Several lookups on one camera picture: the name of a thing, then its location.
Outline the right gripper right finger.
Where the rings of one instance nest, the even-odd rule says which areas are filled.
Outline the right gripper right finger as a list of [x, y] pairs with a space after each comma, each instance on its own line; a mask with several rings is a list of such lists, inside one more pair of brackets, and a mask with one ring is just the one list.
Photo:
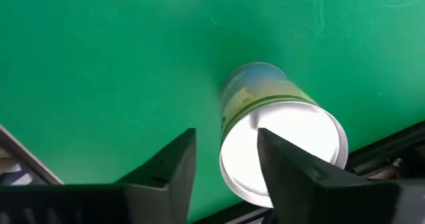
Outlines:
[[258, 156], [279, 224], [391, 224], [397, 185], [370, 181], [260, 128]]

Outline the silver can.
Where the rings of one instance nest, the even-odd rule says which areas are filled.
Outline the silver can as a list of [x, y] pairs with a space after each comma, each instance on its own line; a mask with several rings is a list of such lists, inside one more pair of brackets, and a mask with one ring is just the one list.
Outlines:
[[280, 68], [265, 62], [238, 67], [225, 82], [221, 102], [220, 172], [243, 200], [260, 207], [273, 206], [258, 157], [259, 128], [345, 167], [349, 149], [342, 125]]

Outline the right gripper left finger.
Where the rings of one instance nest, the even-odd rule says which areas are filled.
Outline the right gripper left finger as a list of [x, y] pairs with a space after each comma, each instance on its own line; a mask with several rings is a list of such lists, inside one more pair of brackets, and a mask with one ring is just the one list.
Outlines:
[[186, 224], [196, 173], [197, 133], [185, 130], [117, 182], [125, 190], [131, 224]]

